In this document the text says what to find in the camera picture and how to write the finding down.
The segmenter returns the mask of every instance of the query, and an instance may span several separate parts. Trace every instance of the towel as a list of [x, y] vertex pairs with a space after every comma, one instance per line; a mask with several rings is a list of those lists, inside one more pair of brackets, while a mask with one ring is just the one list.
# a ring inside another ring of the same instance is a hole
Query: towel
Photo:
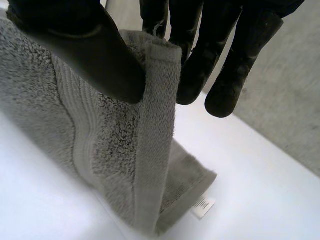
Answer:
[[139, 31], [121, 36], [146, 71], [139, 104], [100, 94], [0, 18], [0, 109], [59, 166], [98, 189], [125, 223], [158, 235], [217, 175], [173, 140], [181, 49]]

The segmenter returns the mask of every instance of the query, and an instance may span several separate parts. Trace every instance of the black glove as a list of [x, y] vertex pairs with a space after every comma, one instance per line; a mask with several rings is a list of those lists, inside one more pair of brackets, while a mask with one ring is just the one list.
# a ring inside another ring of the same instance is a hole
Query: black glove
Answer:
[[[177, 103], [193, 103], [214, 70], [238, 18], [235, 38], [223, 70], [209, 92], [205, 107], [224, 118], [236, 107], [245, 80], [262, 48], [304, 0], [140, 0], [143, 30], [165, 36], [168, 9], [170, 42], [182, 48]], [[199, 39], [192, 55], [199, 17]]]

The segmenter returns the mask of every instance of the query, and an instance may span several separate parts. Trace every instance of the gray towel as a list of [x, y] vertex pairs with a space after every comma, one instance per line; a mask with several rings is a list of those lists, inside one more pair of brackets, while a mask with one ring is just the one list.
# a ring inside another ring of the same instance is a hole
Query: gray towel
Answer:
[[146, 70], [136, 105], [98, 93], [0, 19], [0, 108], [128, 225], [154, 235], [192, 207], [216, 174], [173, 140], [181, 49], [142, 32], [121, 35]]

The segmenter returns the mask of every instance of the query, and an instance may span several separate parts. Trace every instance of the white table surface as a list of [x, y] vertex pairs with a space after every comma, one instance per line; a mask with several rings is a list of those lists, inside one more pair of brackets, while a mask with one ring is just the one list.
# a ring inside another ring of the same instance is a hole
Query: white table surface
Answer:
[[[188, 212], [161, 240], [319, 240], [320, 179], [205, 95], [178, 106], [175, 138], [218, 173], [202, 219]], [[142, 240], [103, 199], [58, 169], [0, 114], [1, 240]]]

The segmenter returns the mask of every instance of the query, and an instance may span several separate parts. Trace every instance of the white label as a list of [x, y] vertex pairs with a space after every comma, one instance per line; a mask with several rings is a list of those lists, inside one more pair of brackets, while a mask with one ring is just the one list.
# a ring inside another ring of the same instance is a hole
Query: white label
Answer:
[[193, 205], [192, 212], [199, 219], [202, 219], [207, 212], [215, 205], [216, 201], [212, 198], [208, 198], [205, 195], [202, 195], [200, 199]]

